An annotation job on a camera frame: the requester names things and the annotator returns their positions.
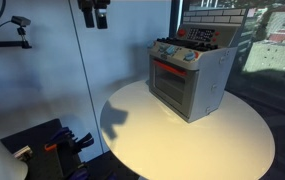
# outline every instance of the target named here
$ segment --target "round table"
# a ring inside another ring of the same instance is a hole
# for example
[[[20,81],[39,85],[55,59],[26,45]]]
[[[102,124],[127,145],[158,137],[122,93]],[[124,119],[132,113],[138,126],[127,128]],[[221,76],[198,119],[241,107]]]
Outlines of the round table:
[[[150,180],[259,179],[275,153],[265,121],[228,92],[218,110],[187,123],[138,81],[105,103],[101,129],[114,155]]]

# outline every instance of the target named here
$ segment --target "orange handle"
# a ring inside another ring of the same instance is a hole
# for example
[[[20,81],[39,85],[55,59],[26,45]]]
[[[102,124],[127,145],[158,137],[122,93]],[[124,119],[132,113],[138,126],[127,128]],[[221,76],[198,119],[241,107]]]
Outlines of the orange handle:
[[[183,71],[183,70],[175,69],[174,67],[171,67],[169,65],[163,64],[163,63],[161,63],[159,61],[156,61],[156,60],[154,60],[153,62],[154,62],[155,65],[157,65],[157,66],[161,67],[162,69],[164,69],[166,71],[169,71],[169,72],[171,72],[173,74],[177,74],[177,75],[180,75],[180,76],[186,76],[186,72]]]
[[[53,145],[51,145],[51,146],[47,146],[47,144],[44,145],[44,149],[45,149],[46,151],[51,151],[51,150],[55,149],[56,147],[57,147],[56,144],[53,144]]]

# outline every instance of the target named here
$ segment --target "floor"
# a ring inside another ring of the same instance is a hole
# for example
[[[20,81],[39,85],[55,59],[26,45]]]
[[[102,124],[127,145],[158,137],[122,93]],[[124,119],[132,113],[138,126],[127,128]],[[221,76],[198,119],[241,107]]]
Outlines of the floor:
[[[271,109],[249,103],[265,119],[273,133],[276,154],[269,171],[261,180],[284,180],[285,179],[285,115]],[[92,169],[91,179],[99,179],[100,174],[107,174],[111,171],[115,174],[116,180],[137,180],[138,175],[130,171],[119,162],[111,152],[107,152],[89,162]]]

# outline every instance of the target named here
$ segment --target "city view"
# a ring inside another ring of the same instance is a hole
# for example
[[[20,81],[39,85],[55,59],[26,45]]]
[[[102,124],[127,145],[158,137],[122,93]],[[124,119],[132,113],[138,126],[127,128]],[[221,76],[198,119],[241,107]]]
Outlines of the city view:
[[[250,8],[226,89],[285,112],[285,0],[191,0],[188,10]]]

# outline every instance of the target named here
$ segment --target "stovetop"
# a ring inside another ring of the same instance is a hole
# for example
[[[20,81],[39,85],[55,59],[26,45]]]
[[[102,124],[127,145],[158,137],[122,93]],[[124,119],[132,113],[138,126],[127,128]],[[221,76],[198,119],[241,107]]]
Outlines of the stovetop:
[[[158,38],[158,42],[163,42],[167,44],[172,44],[175,46],[180,46],[180,47],[185,47],[188,49],[193,49],[197,51],[210,51],[214,49],[218,49],[218,45],[212,45],[210,43],[204,44],[204,43],[198,43],[198,42],[192,42],[192,41],[185,41],[185,40],[180,40],[177,38]]]

